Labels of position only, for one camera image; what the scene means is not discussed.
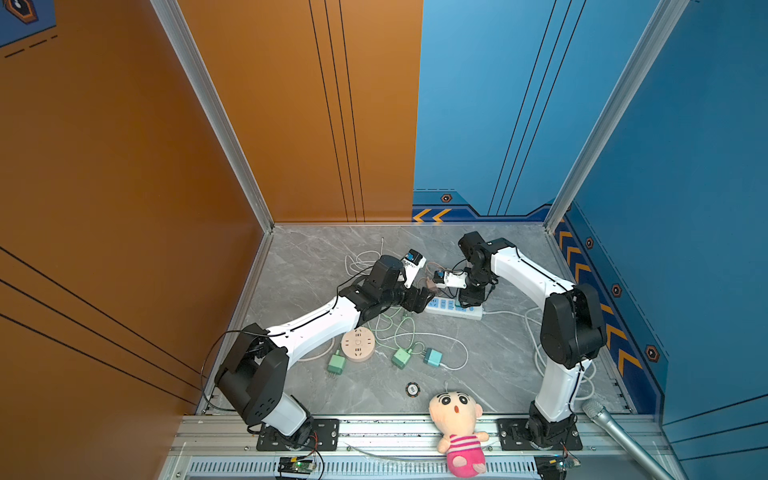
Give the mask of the white blue power strip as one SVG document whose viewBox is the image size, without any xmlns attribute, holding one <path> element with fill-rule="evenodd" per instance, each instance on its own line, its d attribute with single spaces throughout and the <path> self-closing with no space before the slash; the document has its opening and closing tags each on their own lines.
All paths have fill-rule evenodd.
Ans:
<svg viewBox="0 0 768 480">
<path fill-rule="evenodd" d="M 479 321 L 483 317 L 481 306 L 462 307 L 455 299 L 435 297 L 425 307 L 425 313 Z"/>
</svg>

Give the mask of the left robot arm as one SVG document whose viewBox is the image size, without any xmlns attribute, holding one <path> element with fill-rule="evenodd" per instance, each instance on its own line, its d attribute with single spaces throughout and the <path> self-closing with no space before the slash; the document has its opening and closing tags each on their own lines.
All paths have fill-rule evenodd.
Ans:
<svg viewBox="0 0 768 480">
<path fill-rule="evenodd" d="M 423 312 L 434 298 L 429 288 L 415 285 L 426 264 L 413 249 L 401 258 L 383 255 L 372 267 L 341 282 L 321 307 L 281 325 L 240 329 L 215 375 L 215 387 L 248 427 L 271 427 L 289 445 L 304 445 L 312 435 L 313 417 L 284 393 L 289 369 L 327 341 L 391 307 Z"/>
</svg>

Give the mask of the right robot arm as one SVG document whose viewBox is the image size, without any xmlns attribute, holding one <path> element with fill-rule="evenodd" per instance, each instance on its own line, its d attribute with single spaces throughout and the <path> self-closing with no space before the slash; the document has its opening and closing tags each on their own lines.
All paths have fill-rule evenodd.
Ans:
<svg viewBox="0 0 768 480">
<path fill-rule="evenodd" d="M 541 388 L 529 409 L 527 436 L 541 449 L 565 444 L 576 431 L 574 401 L 581 382 L 607 345 L 597 290 L 548 272 L 504 238 L 487 241 L 474 231 L 463 235 L 458 246 L 467 261 L 459 288 L 463 307 L 482 305 L 503 279 L 541 309 L 537 343 L 546 364 Z"/>
</svg>

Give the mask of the round pink power socket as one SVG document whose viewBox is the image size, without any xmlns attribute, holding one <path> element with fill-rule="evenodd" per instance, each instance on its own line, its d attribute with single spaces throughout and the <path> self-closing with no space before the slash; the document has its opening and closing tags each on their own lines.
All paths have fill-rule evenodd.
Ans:
<svg viewBox="0 0 768 480">
<path fill-rule="evenodd" d="M 340 342 L 342 353 L 352 362 L 365 362 L 375 353 L 376 337 L 366 327 L 359 327 L 344 334 Z"/>
</svg>

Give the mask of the light green charger middle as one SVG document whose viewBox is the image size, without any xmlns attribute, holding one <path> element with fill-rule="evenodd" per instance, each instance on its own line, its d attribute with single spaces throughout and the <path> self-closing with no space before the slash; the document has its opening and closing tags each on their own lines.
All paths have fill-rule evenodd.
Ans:
<svg viewBox="0 0 768 480">
<path fill-rule="evenodd" d="M 391 358 L 391 362 L 398 369 L 403 370 L 412 357 L 411 349 L 398 348 Z"/>
</svg>

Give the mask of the light green charger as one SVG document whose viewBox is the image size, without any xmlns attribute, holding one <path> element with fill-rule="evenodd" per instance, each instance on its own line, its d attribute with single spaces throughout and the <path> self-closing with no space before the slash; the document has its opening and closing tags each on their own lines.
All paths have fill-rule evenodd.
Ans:
<svg viewBox="0 0 768 480">
<path fill-rule="evenodd" d="M 391 362 L 398 369 L 403 370 L 412 357 L 411 349 L 398 348 L 391 358 Z"/>
<path fill-rule="evenodd" d="M 340 350 L 334 352 L 328 362 L 327 371 L 333 375 L 341 375 L 345 369 L 347 358 Z"/>
</svg>

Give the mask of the light green charger left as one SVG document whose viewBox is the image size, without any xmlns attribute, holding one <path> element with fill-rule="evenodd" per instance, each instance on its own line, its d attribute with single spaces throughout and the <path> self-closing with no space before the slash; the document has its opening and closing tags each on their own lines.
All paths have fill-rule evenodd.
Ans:
<svg viewBox="0 0 768 480">
<path fill-rule="evenodd" d="M 327 371 L 333 375 L 341 375 L 345 369 L 347 358 L 340 350 L 334 352 L 328 362 Z"/>
</svg>

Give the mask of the black poker chip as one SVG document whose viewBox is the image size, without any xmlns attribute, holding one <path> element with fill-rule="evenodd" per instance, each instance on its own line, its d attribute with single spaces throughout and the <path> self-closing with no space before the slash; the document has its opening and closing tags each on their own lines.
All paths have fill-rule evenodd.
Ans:
<svg viewBox="0 0 768 480">
<path fill-rule="evenodd" d="M 410 382 L 406 385 L 405 391 L 409 397 L 417 397 L 420 393 L 420 388 L 415 382 Z"/>
</svg>

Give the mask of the plush doll pink dress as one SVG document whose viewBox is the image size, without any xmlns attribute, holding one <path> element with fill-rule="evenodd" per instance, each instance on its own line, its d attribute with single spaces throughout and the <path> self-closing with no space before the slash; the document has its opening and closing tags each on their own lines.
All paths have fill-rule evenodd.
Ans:
<svg viewBox="0 0 768 480">
<path fill-rule="evenodd" d="M 473 478 L 487 472 L 482 444 L 489 440 L 486 432 L 476 430 L 483 409 L 467 393 L 448 391 L 435 395 L 429 402 L 429 415 L 442 438 L 437 450 L 445 455 L 449 472 L 457 478 Z"/>
</svg>

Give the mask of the right green circuit board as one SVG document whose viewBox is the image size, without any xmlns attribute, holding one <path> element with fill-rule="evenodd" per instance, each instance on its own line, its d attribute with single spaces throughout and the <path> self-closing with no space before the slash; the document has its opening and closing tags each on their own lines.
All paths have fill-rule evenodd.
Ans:
<svg viewBox="0 0 768 480">
<path fill-rule="evenodd" d="M 566 480 L 571 470 L 582 465 L 574 456 L 537 456 L 534 461 L 541 480 Z"/>
</svg>

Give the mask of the green circuit board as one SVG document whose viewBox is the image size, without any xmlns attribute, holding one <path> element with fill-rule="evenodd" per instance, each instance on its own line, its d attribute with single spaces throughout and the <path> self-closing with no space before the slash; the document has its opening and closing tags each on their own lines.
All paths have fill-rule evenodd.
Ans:
<svg viewBox="0 0 768 480">
<path fill-rule="evenodd" d="M 582 465 L 574 456 L 537 456 L 534 461 L 541 480 L 566 480 L 571 470 Z"/>
<path fill-rule="evenodd" d="M 277 469 L 277 479 L 308 479 L 318 473 L 314 460 L 305 457 L 280 457 Z"/>
</svg>

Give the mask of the left green circuit board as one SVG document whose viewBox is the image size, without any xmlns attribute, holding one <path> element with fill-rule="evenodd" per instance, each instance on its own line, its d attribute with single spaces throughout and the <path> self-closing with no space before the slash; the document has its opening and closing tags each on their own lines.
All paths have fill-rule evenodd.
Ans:
<svg viewBox="0 0 768 480">
<path fill-rule="evenodd" d="M 308 479 L 318 473 L 314 460 L 305 457 L 280 457 L 277 469 L 277 479 Z"/>
</svg>

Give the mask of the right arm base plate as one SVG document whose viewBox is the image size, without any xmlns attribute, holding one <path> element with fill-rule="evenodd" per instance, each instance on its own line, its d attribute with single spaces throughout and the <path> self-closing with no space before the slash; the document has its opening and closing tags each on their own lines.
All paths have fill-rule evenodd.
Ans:
<svg viewBox="0 0 768 480">
<path fill-rule="evenodd" d="M 501 418 L 496 426 L 503 451 L 581 451 L 583 443 L 577 421 L 575 415 L 559 422 L 538 417 Z"/>
</svg>

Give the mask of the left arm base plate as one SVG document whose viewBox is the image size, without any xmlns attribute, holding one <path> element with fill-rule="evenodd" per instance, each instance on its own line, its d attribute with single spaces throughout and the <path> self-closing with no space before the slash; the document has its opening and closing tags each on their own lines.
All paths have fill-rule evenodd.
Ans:
<svg viewBox="0 0 768 480">
<path fill-rule="evenodd" d="M 272 426 L 263 426 L 256 445 L 258 451 L 310 451 L 321 453 L 335 451 L 339 438 L 339 420 L 336 418 L 312 418 L 305 421 L 296 432 L 283 435 Z"/>
</svg>

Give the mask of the aluminium front rail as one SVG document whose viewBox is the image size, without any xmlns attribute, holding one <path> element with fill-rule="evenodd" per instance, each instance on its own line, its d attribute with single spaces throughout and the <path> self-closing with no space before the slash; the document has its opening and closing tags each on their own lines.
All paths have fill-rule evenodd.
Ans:
<svg viewBox="0 0 768 480">
<path fill-rule="evenodd" d="M 448 479 L 440 432 L 426 414 L 332 415 L 339 420 L 335 451 L 258 451 L 258 435 L 234 416 L 183 419 L 160 471 L 162 479 L 277 479 L 280 457 L 315 461 L 308 479 Z M 486 479 L 540 479 L 534 458 L 574 456 L 582 465 L 567 479 L 647 479 L 649 474 L 602 428 L 581 416 L 581 451 L 503 451 L 496 421 L 519 415 L 484 415 L 477 423 L 489 434 L 483 445 Z"/>
</svg>

